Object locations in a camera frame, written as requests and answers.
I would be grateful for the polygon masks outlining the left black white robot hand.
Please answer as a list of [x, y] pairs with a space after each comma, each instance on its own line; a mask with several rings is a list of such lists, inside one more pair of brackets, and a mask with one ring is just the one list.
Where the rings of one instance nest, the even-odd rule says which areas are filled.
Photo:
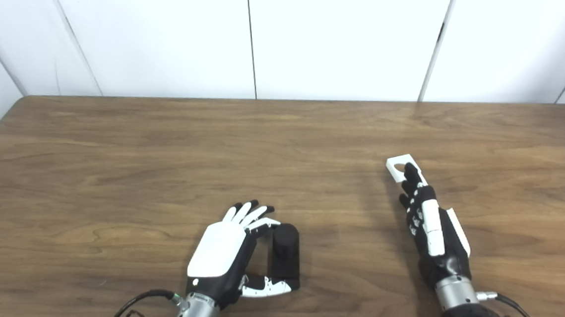
[[[299, 233], [269, 217], [273, 206], [235, 203], [221, 221], [207, 226], [187, 266], [187, 293], [212, 299], [220, 310], [240, 298], [267, 298], [296, 291], [300, 281]], [[269, 271], [250, 273], [258, 240], [271, 235]]]

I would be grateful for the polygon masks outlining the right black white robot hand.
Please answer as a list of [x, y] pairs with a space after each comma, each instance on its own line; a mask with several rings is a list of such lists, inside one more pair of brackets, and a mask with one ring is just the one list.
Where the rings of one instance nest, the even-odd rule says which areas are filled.
[[422, 279], [430, 288], [452, 276], [471, 279], [469, 243], [453, 211], [440, 206], [435, 188], [423, 182], [415, 165], [406, 163], [404, 176], [398, 199], [417, 247]]

